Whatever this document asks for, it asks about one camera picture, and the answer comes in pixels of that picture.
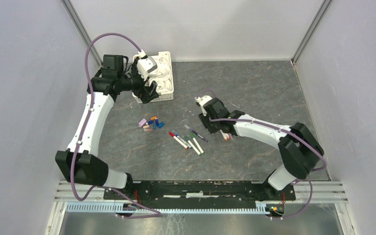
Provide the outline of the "pink highlighter cap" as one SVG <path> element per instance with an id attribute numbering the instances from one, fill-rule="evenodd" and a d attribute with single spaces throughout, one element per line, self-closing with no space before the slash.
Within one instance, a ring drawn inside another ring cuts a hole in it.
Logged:
<path id="1" fill-rule="evenodd" d="M 138 126 L 139 127 L 143 127 L 144 125 L 146 125 L 147 123 L 147 120 L 145 118 L 143 118 L 139 123 L 138 123 Z"/>

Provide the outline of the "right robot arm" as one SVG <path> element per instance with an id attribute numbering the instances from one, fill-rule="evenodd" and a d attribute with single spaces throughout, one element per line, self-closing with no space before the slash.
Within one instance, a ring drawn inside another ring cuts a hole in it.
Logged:
<path id="1" fill-rule="evenodd" d="M 223 102 L 209 95 L 195 98 L 201 108 L 199 118 L 211 133 L 245 137 L 265 143 L 280 153 L 282 164 L 264 181 L 263 194 L 270 200 L 282 195 L 289 184 L 302 181 L 313 172 L 324 169 L 324 151 L 319 142 L 302 123 L 292 126 L 274 124 L 254 118 L 242 111 L 229 112 Z"/>

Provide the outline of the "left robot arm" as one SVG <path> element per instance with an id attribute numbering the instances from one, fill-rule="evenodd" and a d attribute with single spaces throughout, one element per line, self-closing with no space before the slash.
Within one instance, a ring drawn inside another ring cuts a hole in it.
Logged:
<path id="1" fill-rule="evenodd" d="M 121 199 L 134 194 L 128 173 L 118 172 L 97 157 L 99 141 L 107 116 L 117 96 L 131 91 L 143 103 L 158 98 L 156 81 L 158 61 L 152 56 L 138 56 L 126 70 L 122 55 L 104 55 L 104 64 L 87 88 L 85 111 L 77 131 L 64 151 L 57 151 L 55 161 L 66 181 L 74 184 L 116 188 Z"/>

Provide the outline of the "white crumpled cloth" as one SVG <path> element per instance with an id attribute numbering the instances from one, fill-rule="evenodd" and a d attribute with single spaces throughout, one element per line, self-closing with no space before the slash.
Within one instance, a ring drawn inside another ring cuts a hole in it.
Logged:
<path id="1" fill-rule="evenodd" d="M 156 55 L 152 56 L 158 64 L 158 70 L 150 75 L 153 81 L 157 82 L 158 93 L 164 93 L 171 91 L 171 62 L 168 55 Z"/>

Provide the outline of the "white plastic basket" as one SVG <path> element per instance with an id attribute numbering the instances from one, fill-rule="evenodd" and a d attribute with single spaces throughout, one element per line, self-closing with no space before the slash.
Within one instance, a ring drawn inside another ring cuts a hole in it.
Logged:
<path id="1" fill-rule="evenodd" d="M 174 81 L 172 74 L 171 53 L 160 51 L 157 55 L 141 58 L 140 54 L 133 56 L 137 65 L 137 71 L 141 75 L 144 85 L 150 86 L 156 82 L 156 92 L 159 97 L 154 98 L 154 102 L 172 100 L 174 93 Z"/>

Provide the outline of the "red cap marker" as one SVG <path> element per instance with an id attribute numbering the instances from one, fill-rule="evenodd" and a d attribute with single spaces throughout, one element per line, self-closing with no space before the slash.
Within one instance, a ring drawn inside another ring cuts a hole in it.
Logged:
<path id="1" fill-rule="evenodd" d="M 184 149 L 189 149 L 189 147 L 179 140 L 172 132 L 169 132 L 169 135 L 173 137 Z"/>

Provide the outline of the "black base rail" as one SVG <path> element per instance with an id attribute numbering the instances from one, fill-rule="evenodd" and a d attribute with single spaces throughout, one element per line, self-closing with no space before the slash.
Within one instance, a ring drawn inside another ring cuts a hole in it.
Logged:
<path id="1" fill-rule="evenodd" d="M 152 209 L 253 209 L 259 202 L 294 201 L 292 185 L 281 191 L 255 181 L 134 181 L 121 190 Z"/>

